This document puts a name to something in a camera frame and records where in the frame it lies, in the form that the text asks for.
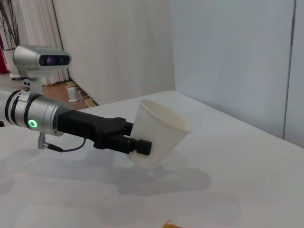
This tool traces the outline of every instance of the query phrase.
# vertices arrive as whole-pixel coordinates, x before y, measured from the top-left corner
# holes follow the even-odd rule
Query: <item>black cable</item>
[[[70,151],[79,150],[81,147],[84,146],[85,143],[86,143],[86,138],[84,138],[84,141],[82,142],[82,144],[81,144],[80,146],[78,146],[78,147],[76,147],[76,148],[74,148],[74,149],[63,150],[62,148],[60,148],[60,147],[58,147],[58,146],[55,146],[55,145],[53,145],[53,144],[49,144],[49,145],[47,146],[47,148],[50,149],[50,150],[53,150],[53,151],[60,152],[60,153],[62,153],[62,152],[70,152]]]
[[[84,138],[84,141],[82,142],[82,144],[74,149],[69,149],[69,150],[63,150],[62,152],[70,152],[70,151],[76,151],[79,150],[81,147],[83,147],[86,143],[86,138]]]

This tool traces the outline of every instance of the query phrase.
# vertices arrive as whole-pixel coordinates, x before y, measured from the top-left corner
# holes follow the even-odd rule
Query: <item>camera lens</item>
[[[63,57],[60,58],[60,65],[64,65],[65,64],[65,59]]]
[[[65,66],[70,63],[69,56],[61,56],[61,55],[44,55],[39,59],[39,64],[43,67],[47,66]]]
[[[41,66],[45,66],[46,65],[46,59],[44,57],[40,57],[39,64]]]
[[[70,57],[66,56],[65,58],[65,65],[68,65],[70,63]]]
[[[53,66],[55,64],[55,58],[53,56],[47,57],[47,65]]]

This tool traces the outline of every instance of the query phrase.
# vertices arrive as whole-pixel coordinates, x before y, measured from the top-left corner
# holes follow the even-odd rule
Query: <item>wooden floor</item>
[[[60,84],[55,84],[55,85],[43,86],[42,87],[43,95],[53,98],[53,99],[60,100],[60,101],[69,102],[70,99],[69,99],[69,95],[68,95],[66,86],[67,86],[67,84],[65,82],[60,83]],[[73,109],[80,110],[80,109],[87,108],[87,106],[84,102],[85,98],[86,98],[86,96],[84,94],[82,94],[82,101],[79,104],[70,103],[72,105]]]

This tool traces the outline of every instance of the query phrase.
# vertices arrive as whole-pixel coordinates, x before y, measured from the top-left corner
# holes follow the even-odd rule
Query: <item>orange object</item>
[[[168,222],[166,222],[165,225],[162,226],[162,228],[182,228],[182,227],[178,227],[178,226],[176,226],[174,224],[169,224],[171,222],[172,222],[172,220],[169,220]]]

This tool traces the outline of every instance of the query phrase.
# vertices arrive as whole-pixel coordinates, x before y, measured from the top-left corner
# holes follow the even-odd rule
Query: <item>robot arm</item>
[[[0,86],[0,121],[40,132],[38,148],[62,149],[45,142],[45,134],[64,133],[92,140],[98,149],[150,155],[152,143],[130,138],[133,124],[117,117],[103,118],[71,109],[67,103],[44,97],[40,79],[68,67],[71,56],[52,47],[18,46],[14,62],[26,72],[22,91]]]
[[[23,92],[0,87],[0,120],[39,131],[39,149],[47,147],[62,152],[61,148],[45,142],[45,134],[68,133],[93,141],[97,149],[150,154],[152,143],[130,138],[133,124],[124,118],[103,118],[71,110],[69,104],[40,94],[30,94],[27,101],[22,101]]]

